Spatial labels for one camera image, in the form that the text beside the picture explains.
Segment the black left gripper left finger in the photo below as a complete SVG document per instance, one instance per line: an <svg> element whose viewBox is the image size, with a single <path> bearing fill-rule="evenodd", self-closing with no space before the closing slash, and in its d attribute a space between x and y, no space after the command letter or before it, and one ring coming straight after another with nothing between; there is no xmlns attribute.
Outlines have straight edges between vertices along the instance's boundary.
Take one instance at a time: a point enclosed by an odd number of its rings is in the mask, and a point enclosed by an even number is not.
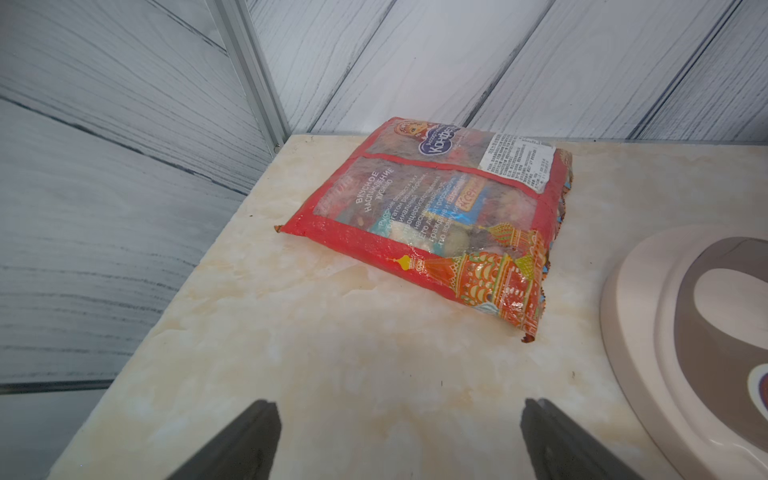
<svg viewBox="0 0 768 480"><path fill-rule="evenodd" d="M281 430L277 404L256 400L169 479L268 479Z"/></svg>

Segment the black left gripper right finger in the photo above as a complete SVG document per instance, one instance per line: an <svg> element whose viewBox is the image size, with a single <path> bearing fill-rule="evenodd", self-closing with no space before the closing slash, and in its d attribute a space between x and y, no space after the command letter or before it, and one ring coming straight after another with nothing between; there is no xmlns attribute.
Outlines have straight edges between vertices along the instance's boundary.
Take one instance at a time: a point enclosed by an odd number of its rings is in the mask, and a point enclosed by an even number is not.
<svg viewBox="0 0 768 480"><path fill-rule="evenodd" d="M641 479L547 399L525 400L520 428L537 479Z"/></svg>

